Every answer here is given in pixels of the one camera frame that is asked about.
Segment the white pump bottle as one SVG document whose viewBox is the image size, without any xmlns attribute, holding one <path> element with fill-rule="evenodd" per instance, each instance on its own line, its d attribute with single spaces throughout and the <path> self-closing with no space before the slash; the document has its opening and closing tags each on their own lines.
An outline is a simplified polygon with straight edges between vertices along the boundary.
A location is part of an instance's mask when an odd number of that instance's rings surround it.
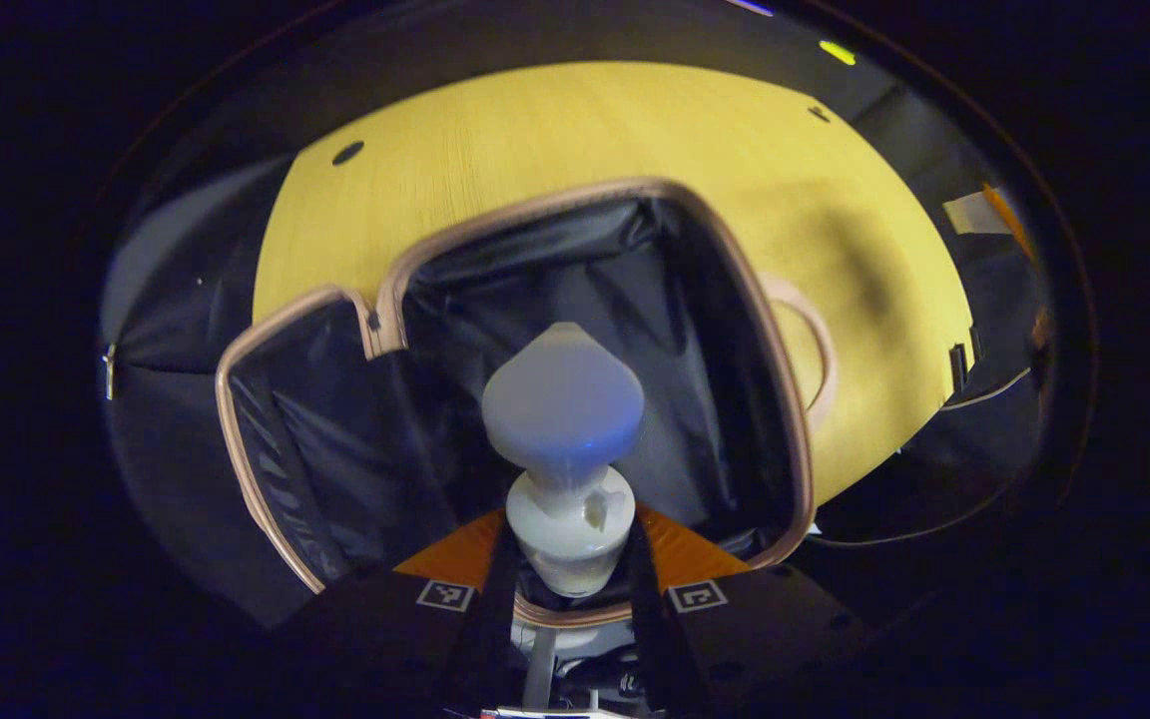
<svg viewBox="0 0 1150 719">
<path fill-rule="evenodd" d="M 636 515 L 616 464 L 644 408 L 632 369 L 575 323 L 549 327 L 486 382 L 488 439 L 520 469 L 505 518 L 549 591 L 584 599 L 610 582 Z"/>
</svg>

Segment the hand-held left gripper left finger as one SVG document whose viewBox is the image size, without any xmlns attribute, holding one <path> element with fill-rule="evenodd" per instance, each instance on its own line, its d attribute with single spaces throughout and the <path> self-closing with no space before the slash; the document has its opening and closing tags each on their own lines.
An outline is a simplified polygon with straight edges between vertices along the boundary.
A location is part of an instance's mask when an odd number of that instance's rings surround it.
<svg viewBox="0 0 1150 719">
<path fill-rule="evenodd" d="M 518 542 L 489 511 L 397 567 L 356 569 L 271 642 L 285 716 L 476 716 L 514 699 Z"/>
</svg>

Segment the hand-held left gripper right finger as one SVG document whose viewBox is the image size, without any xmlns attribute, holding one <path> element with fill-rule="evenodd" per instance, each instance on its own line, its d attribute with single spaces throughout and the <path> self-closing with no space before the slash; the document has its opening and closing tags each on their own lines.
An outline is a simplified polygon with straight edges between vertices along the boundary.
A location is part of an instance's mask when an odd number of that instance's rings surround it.
<svg viewBox="0 0 1150 719">
<path fill-rule="evenodd" d="M 871 640 L 802 569 L 750 567 L 643 504 L 627 579 L 647 704 L 667 716 L 803 716 L 808 691 Z"/>
</svg>

